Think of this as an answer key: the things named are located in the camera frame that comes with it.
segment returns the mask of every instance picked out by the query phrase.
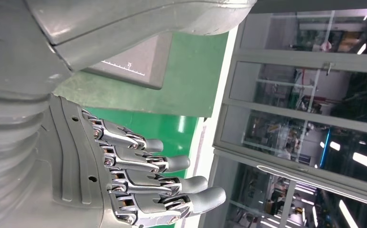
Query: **robotic hand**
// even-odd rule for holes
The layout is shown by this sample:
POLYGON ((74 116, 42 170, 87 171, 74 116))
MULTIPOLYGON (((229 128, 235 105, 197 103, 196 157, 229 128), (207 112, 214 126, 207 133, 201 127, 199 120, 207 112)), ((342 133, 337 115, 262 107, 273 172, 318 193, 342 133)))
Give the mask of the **robotic hand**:
POLYGON ((207 212, 225 201, 222 188, 207 188, 207 180, 165 177, 160 173, 189 167, 187 156, 155 156, 163 144, 131 130, 98 119, 86 110, 93 136, 104 153, 104 166, 111 176, 108 194, 115 216, 138 227, 170 225, 182 218, 207 212))
POLYGON ((0 0, 0 228, 152 227, 224 202, 204 178, 162 175, 187 157, 51 93, 159 33, 227 32, 255 2, 0 0))

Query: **gray plastic panel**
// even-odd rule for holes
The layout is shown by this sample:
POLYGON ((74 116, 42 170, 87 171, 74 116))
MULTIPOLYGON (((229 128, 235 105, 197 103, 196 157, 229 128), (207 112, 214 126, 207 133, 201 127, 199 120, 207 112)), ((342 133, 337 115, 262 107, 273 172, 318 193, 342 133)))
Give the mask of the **gray plastic panel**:
POLYGON ((0 0, 0 97, 46 96, 68 77, 25 2, 0 0))
POLYGON ((166 160, 168 162, 168 169, 165 171, 166 173, 185 170, 190 166, 189 157, 186 155, 166 157, 166 160))
POLYGON ((193 203, 193 215, 205 213, 225 202, 226 196, 224 189, 220 187, 211 187, 199 193, 188 194, 193 203))
POLYGON ((84 71, 151 89, 161 89, 171 42, 172 33, 161 34, 84 71))
MULTIPOLYGON (((48 5, 53 4, 51 1, 45 2, 48 5)), ((158 4, 161 1, 129 1, 125 6, 127 8, 133 7, 133 5, 137 7, 140 6, 140 2, 156 2, 158 4)), ((130 17, 113 21, 106 26, 60 43, 54 46, 54 49, 65 60, 70 69, 82 70, 163 32, 181 31, 195 35, 227 32, 246 17, 255 1, 177 0, 168 2, 169 4, 155 8, 143 4, 148 8, 144 8, 143 11, 132 14, 130 17)), ((102 12, 106 12, 101 7, 99 6, 97 11, 98 18, 102 17, 102 12)))
MULTIPOLYGON (((51 43, 57 45, 121 20, 131 20, 134 23, 136 21, 132 18, 135 15, 148 11, 151 14, 158 14, 157 10, 161 8, 204 1, 27 0, 26 2, 51 43)), ((255 0, 210 0, 209 7, 250 7, 255 2, 255 0)), ((159 18, 164 20, 164 23, 175 22, 174 18, 165 18, 163 15, 159 18)), ((147 26, 149 21, 138 24, 147 26)))
POLYGON ((207 179, 202 176, 194 176, 187 179, 178 177, 178 179, 180 183, 182 183, 181 193, 197 193, 207 189, 208 187, 207 179))

